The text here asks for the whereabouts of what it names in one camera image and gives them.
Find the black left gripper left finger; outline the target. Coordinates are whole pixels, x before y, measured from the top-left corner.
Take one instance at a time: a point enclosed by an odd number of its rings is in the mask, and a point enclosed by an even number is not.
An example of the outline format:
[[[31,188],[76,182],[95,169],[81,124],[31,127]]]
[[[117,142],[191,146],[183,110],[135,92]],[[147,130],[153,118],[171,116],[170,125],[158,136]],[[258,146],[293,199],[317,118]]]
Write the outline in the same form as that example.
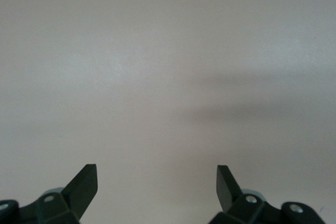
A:
[[[64,188],[50,189],[27,206],[1,200],[1,223],[79,223],[97,191],[97,166],[87,164]]]

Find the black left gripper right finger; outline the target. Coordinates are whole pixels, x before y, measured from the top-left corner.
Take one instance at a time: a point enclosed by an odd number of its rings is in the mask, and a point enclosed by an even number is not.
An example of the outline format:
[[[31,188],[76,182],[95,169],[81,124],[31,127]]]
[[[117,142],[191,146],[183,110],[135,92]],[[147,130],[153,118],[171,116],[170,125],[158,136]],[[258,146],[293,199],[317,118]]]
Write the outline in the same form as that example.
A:
[[[324,223],[308,205],[288,201],[277,209],[253,191],[243,191],[226,165],[218,165],[216,193],[222,211],[210,223]]]

